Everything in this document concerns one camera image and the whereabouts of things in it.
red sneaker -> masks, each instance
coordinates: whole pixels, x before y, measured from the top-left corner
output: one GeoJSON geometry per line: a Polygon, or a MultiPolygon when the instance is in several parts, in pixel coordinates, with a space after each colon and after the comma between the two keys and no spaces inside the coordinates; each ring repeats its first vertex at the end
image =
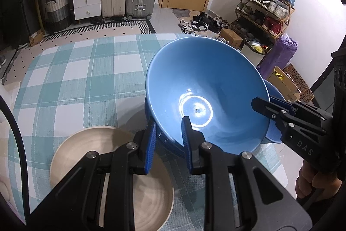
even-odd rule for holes
{"type": "Polygon", "coordinates": [[[266,19],[264,19],[264,22],[263,22],[263,25],[262,27],[264,29],[266,29],[267,31],[270,29],[270,27],[272,26],[272,22],[271,22],[271,18],[270,17],[267,17],[266,19]]]}
{"type": "Polygon", "coordinates": [[[273,36],[277,36],[278,34],[281,33],[281,29],[282,29],[282,24],[279,21],[276,21],[274,19],[271,19],[271,24],[272,27],[270,28],[269,32],[273,35],[273,36]]]}

plaid tablecloth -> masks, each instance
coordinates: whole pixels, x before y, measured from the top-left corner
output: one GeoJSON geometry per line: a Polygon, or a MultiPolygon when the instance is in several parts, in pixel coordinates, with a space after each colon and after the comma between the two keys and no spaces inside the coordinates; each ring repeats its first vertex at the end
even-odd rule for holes
{"type": "MultiPolygon", "coordinates": [[[[155,52],[184,34],[145,34],[99,38],[53,47],[29,66],[13,114],[27,155],[31,211],[51,191],[51,160],[71,134],[91,126],[144,129],[145,76],[155,52]]],[[[186,162],[157,142],[175,189],[172,214],[162,230],[202,230],[203,176],[189,175],[186,162]]],[[[274,172],[275,149],[261,145],[255,156],[274,172]]],[[[22,218],[18,150],[9,134],[8,167],[15,204],[22,218]]]]}

patterned rug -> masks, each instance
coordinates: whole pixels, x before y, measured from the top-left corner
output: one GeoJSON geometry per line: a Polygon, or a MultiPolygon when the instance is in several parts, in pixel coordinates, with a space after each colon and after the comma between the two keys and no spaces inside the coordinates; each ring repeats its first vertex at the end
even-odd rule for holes
{"type": "MultiPolygon", "coordinates": [[[[88,31],[96,31],[99,30],[101,31],[102,29],[108,29],[108,28],[115,28],[115,27],[129,27],[129,26],[138,26],[139,30],[141,31],[141,34],[152,34],[156,33],[153,26],[151,25],[149,20],[133,20],[133,21],[124,21],[121,23],[105,23],[105,24],[99,24],[99,25],[90,25],[90,26],[84,26],[84,27],[79,27],[75,29],[70,29],[62,32],[57,32],[53,35],[48,35],[43,38],[43,40],[40,43],[44,43],[47,41],[51,41],[60,37],[66,37],[72,34],[79,34],[83,32],[88,32],[88,31]]],[[[13,55],[10,63],[8,64],[6,71],[4,72],[2,78],[6,78],[8,73],[10,72],[10,69],[17,59],[19,53],[26,49],[29,48],[30,44],[29,42],[21,44],[15,54],[13,55]]]]}

human hand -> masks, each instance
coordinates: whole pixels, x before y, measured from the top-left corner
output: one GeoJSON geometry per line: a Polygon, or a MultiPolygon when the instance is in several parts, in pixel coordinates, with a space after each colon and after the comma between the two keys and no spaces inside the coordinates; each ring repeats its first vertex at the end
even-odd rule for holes
{"type": "Polygon", "coordinates": [[[323,174],[317,172],[307,161],[303,161],[303,166],[299,171],[299,177],[295,182],[295,192],[297,197],[304,198],[310,195],[312,188],[322,188],[323,193],[316,201],[325,200],[333,197],[338,190],[342,181],[337,178],[337,174],[323,174]]]}

shoe rack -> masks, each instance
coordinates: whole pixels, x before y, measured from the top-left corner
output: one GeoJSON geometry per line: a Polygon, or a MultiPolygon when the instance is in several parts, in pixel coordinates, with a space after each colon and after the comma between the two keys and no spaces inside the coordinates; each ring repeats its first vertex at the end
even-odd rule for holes
{"type": "Polygon", "coordinates": [[[277,35],[277,36],[274,36],[272,35],[271,33],[269,33],[269,31],[267,31],[266,29],[264,29],[261,25],[258,25],[255,21],[251,20],[247,15],[245,15],[244,13],[240,12],[239,10],[235,9],[235,13],[236,13],[236,16],[237,18],[239,19],[240,16],[241,17],[244,17],[245,19],[247,19],[248,21],[250,21],[252,24],[256,25],[258,28],[260,28],[261,30],[263,30],[264,32],[266,32],[267,34],[269,34],[273,39],[274,41],[276,41],[282,34],[283,32],[286,30],[286,28],[290,25],[290,19],[291,19],[291,15],[292,13],[295,11],[295,9],[291,6],[291,4],[286,1],[286,0],[277,0],[278,2],[281,2],[283,3],[285,6],[288,7],[288,15],[286,16],[286,18],[284,19],[280,19],[278,18],[275,14],[269,12],[269,11],[266,11],[263,7],[259,6],[257,3],[255,2],[251,2],[249,0],[240,0],[241,3],[243,4],[248,4],[249,2],[252,3],[253,5],[255,5],[256,7],[259,7],[260,10],[264,10],[266,12],[265,14],[265,17],[264,19],[269,16],[270,18],[273,18],[275,20],[278,20],[281,22],[281,32],[277,35]]]}

